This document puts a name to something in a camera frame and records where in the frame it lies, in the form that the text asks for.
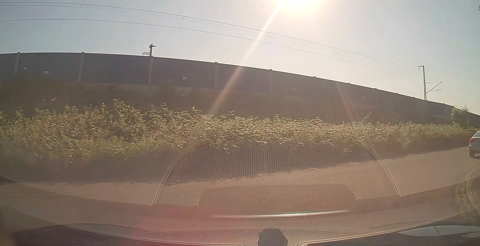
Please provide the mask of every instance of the catenary wire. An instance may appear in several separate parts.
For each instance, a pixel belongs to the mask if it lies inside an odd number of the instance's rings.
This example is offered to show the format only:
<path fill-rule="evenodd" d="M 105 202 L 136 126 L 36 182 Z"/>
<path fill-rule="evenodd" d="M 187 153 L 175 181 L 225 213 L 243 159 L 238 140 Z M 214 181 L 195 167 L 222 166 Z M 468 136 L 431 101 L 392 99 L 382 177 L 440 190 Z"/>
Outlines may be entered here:
<path fill-rule="evenodd" d="M 229 35 L 229 34 L 223 34 L 223 33 L 211 32 L 211 31 L 205 31 L 205 30 L 200 30 L 200 29 L 192 29 L 192 28 L 178 27 L 178 26 L 170 26 L 170 25 L 151 24 L 151 23 L 142 23 L 142 22 L 117 21 L 117 20 L 83 19 L 83 18 L 29 18 L 29 19 L 12 19 L 12 20 L 0 20 L 0 23 L 1 23 L 1 22 L 19 22 L 19 21 L 40 21 L 40 20 L 100 21 L 100 22 L 114 22 L 114 23 L 124 23 L 124 24 L 147 25 L 147 26 L 155 26 L 155 27 L 163 27 L 163 28 L 184 29 L 184 30 L 189 30 L 189 31 L 197 31 L 197 32 L 203 32 L 203 33 L 209 33 L 209 34 L 215 34 L 215 35 L 222 35 L 222 36 L 228 36 L 228 37 L 233 37 L 233 38 L 237 38 L 237 39 L 244 39 L 244 40 L 249 40 L 249 41 L 255 41 L 255 42 L 261 42 L 261 43 L 271 44 L 271 45 L 275 45 L 275 46 L 279 46 L 279 47 L 285 47 L 285 48 L 289 48 L 289 49 L 293 49 L 293 50 L 298 50 L 298 51 L 302 51 L 302 52 L 306 52 L 306 53 L 311 53 L 311 54 L 315 54 L 315 55 L 319 55 L 319 56 L 331 58 L 331 59 L 334 59 L 334 60 L 339 60 L 339 61 L 343 61 L 343 62 L 346 62 L 346 63 L 355 64 L 355 65 L 359 65 L 359 66 L 366 67 L 365 65 L 362 65 L 362 64 L 359 64 L 359 63 L 355 63 L 355 62 L 351 62 L 351 61 L 348 61 L 348 60 L 339 59 L 339 58 L 335 58 L 335 57 L 332 57 L 332 56 L 327 56 L 327 55 L 324 55 L 324 54 L 315 53 L 315 52 L 312 52 L 312 51 L 307 51 L 307 50 L 303 50 L 303 49 L 295 48 L 295 47 L 291 47 L 291 46 L 274 44 L 274 43 L 270 43 L 270 42 L 266 42 L 266 41 L 260 41 L 260 40 L 255 40 L 255 39 L 250 39 L 250 38 L 245 38 L 245 37 L 240 37 L 240 36 L 234 36 L 234 35 Z"/>
<path fill-rule="evenodd" d="M 328 45 L 321 44 L 321 43 L 317 43 L 317 42 L 313 42 L 313 41 L 308 41 L 308 40 L 303 40 L 303 39 L 296 38 L 296 37 L 291 37 L 291 36 L 284 35 L 284 34 L 279 34 L 279 33 L 274 33 L 274 32 L 263 31 L 263 30 L 261 30 L 261 29 L 256 29 L 256 28 L 251 28 L 251 27 L 246 27 L 246 26 L 231 24 L 231 23 L 227 23 L 227 22 L 219 22 L 219 21 L 214 21 L 214 20 L 209 20 L 209 19 L 204 19 L 204 18 L 198 18 L 198 17 L 192 17 L 192 16 L 186 16 L 186 15 L 168 13 L 168 12 L 161 12 L 161 11 L 154 11 L 154 10 L 143 10 L 143 9 L 136 9 L 136 8 L 129 8 L 129 7 L 120 7 L 120 6 L 110 6 L 110 5 L 100 5 L 100 4 L 87 4 L 87 3 L 71 3 L 71 2 L 13 1 L 13 2 L 0 2 L 0 4 L 69 4 L 69 5 L 85 5 L 85 6 L 106 7 L 106 8 L 116 8 L 116 9 L 126 9 L 126 10 L 133 10 L 133 11 L 157 13 L 157 14 L 169 15 L 169 16 L 178 16 L 178 17 L 184 17 L 184 18 L 202 20 L 202 21 L 207 21 L 207 22 L 213 22 L 213 23 L 217 23 L 217 24 L 223 24 L 223 25 L 227 25 L 227 26 L 233 26 L 233 27 L 237 27 L 237 28 L 245 28 L 245 29 L 250 29 L 250 30 L 254 30 L 254 31 L 264 32 L 264 33 L 268 33 L 268 34 L 272 34 L 272 35 L 276 35 L 276 36 L 285 37 L 285 38 L 288 38 L 288 39 L 293 39 L 293 40 L 297 40 L 297 41 L 303 41 L 303 42 L 307 42 L 307 43 L 311 43 L 311 44 L 315 44 L 315 45 L 319 45 L 319 46 L 324 46 L 324 47 L 332 48 L 332 49 L 335 49 L 335 50 L 339 50 L 339 51 L 343 51 L 343 52 L 355 54 L 355 55 L 358 55 L 358 56 L 362 56 L 362 57 L 366 57 L 366 58 L 378 60 L 378 61 L 381 61 L 381 62 L 384 62 L 384 63 L 388 63 L 388 64 L 393 64 L 393 65 L 398 65 L 398 66 L 406 67 L 405 65 L 401 65 L 401 64 L 399 64 L 399 63 L 387 61 L 387 60 L 384 60 L 384 59 L 375 58 L 375 57 L 372 57 L 372 56 L 363 55 L 363 54 L 360 54 L 360 53 L 348 51 L 348 50 L 341 49 L 341 48 L 337 48 L 337 47 L 333 47 L 333 46 L 328 46 Z"/>

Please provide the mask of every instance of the grass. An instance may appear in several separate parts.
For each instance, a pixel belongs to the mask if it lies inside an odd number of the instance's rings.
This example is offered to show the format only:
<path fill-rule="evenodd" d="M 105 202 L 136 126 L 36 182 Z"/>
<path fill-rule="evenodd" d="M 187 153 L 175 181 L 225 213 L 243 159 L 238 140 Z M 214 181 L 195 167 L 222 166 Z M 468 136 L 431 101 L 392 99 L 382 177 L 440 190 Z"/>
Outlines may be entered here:
<path fill-rule="evenodd" d="M 111 106 L 65 106 L 62 112 L 37 109 L 31 117 L 21 110 L 13 117 L 0 113 L 0 169 L 21 163 L 43 164 L 54 171 L 134 158 L 171 157 L 205 140 L 217 139 L 214 144 L 221 147 L 222 138 L 228 136 L 247 136 L 249 141 L 260 143 L 341 142 L 416 153 L 464 146 L 473 131 L 455 123 L 390 125 L 365 119 L 331 124 L 319 118 L 215 116 L 195 108 L 173 111 L 166 106 L 142 111 L 115 100 Z"/>

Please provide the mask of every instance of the road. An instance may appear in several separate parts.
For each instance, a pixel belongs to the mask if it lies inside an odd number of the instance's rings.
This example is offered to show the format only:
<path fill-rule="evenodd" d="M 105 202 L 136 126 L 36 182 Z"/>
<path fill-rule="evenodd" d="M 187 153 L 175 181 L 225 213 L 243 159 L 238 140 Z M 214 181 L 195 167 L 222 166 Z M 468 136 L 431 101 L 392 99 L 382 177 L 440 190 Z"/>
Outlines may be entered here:
<path fill-rule="evenodd" d="M 344 179 L 344 181 L 349 181 L 345 184 L 348 184 L 352 192 L 361 190 L 355 192 L 357 199 L 367 203 L 375 200 L 370 198 L 389 202 L 388 198 L 393 196 L 409 197 L 428 191 L 435 193 L 439 188 L 447 188 L 462 182 L 471 169 L 480 165 L 480 159 L 470 158 L 468 148 L 462 147 L 383 159 L 381 163 L 390 174 L 397 194 L 390 188 L 376 186 L 382 183 L 387 185 L 386 180 L 377 181 L 378 177 L 375 177 L 372 172 L 372 170 L 377 170 L 378 163 L 354 163 L 321 170 L 297 170 L 288 174 L 276 174 L 273 181 L 279 184 L 291 183 L 292 177 L 299 182 L 304 181 L 304 178 L 311 179 L 312 177 L 318 181 Z M 261 184 L 262 180 L 265 180 L 263 177 L 248 179 L 251 180 L 247 183 L 249 185 L 254 181 Z M 232 179 L 231 182 L 233 181 L 235 183 L 242 182 L 239 179 Z M 208 184 L 205 184 L 206 182 L 195 183 L 188 186 L 183 183 L 183 189 L 187 189 L 183 196 L 189 196 L 190 199 L 187 204 L 181 205 L 194 205 L 201 197 L 198 192 L 206 188 Z M 174 187 L 176 188 L 171 188 L 171 193 L 180 193 L 181 187 L 177 185 Z M 152 204 L 157 188 L 157 183 L 138 182 L 91 183 L 81 186 L 64 183 L 54 185 L 31 183 L 28 185 L 4 185 L 0 188 L 0 194 L 2 194 L 3 205 L 15 208 L 17 212 L 57 224 L 96 223 L 97 225 L 83 224 L 78 227 L 97 232 L 108 229 L 110 233 L 117 232 L 119 234 L 124 234 L 125 230 L 116 230 L 115 227 L 98 224 L 124 225 L 148 230 L 148 236 L 163 240 L 214 244 L 224 244 L 226 243 L 225 237 L 228 237 L 229 240 L 237 243 L 255 245 L 256 236 L 252 236 L 252 234 L 257 234 L 263 228 L 279 228 L 289 238 L 289 245 L 296 245 L 305 241 L 399 230 L 445 219 L 462 212 L 455 205 L 453 192 L 445 195 L 438 191 L 438 197 L 431 198 L 426 202 L 405 203 L 404 206 L 392 206 L 384 210 L 359 210 L 315 217 L 280 219 L 165 219 L 161 217 L 165 211 L 159 209 L 159 203 L 164 202 L 165 205 L 168 205 L 170 202 L 171 205 L 175 205 L 178 202 L 184 202 L 184 199 L 160 198 L 157 206 L 145 206 Z M 11 218 L 20 219 L 15 216 L 15 213 L 12 212 Z"/>

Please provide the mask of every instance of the concrete post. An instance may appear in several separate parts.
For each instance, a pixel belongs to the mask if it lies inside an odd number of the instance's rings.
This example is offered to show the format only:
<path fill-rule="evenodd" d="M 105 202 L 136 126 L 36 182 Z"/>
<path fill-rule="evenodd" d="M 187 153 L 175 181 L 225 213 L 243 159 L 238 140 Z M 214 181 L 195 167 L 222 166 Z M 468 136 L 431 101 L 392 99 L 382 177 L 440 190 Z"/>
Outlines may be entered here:
<path fill-rule="evenodd" d="M 82 81 L 82 72 L 84 70 L 84 55 L 85 52 L 82 52 L 80 57 L 80 70 L 78 71 L 78 82 Z"/>
<path fill-rule="evenodd" d="M 273 88 L 273 70 L 270 70 L 270 94 L 272 94 L 272 88 Z"/>
<path fill-rule="evenodd" d="M 148 66 L 148 88 L 152 85 L 152 69 L 153 69 L 153 56 L 150 56 L 150 64 Z"/>
<path fill-rule="evenodd" d="M 219 63 L 215 61 L 215 80 L 213 81 L 213 88 L 216 90 L 218 88 L 218 76 L 219 76 Z"/>
<path fill-rule="evenodd" d="M 13 76 L 14 77 L 17 76 L 19 59 L 20 59 L 20 52 L 17 52 L 17 59 L 15 60 L 15 69 L 13 70 Z"/>

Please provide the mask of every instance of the car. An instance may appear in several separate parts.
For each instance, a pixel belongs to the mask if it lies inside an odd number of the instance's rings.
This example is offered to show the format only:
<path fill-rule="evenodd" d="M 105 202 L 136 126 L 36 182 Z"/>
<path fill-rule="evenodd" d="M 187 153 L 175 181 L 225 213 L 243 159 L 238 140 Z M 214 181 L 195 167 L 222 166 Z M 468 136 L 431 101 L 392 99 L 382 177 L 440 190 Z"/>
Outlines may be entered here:
<path fill-rule="evenodd" d="M 480 131 L 476 132 L 470 139 L 470 143 L 468 144 L 468 152 L 472 158 L 475 157 L 475 154 L 480 154 Z"/>

